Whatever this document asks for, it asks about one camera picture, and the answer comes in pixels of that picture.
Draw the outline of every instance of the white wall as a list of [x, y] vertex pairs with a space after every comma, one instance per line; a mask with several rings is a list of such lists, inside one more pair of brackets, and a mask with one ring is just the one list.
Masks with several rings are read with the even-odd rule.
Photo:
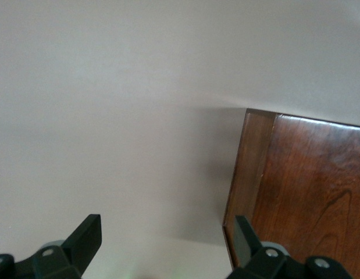
[[225, 278], [244, 108], [360, 125], [360, 1], [0, 1], [0, 253], [102, 215], [84, 278]]

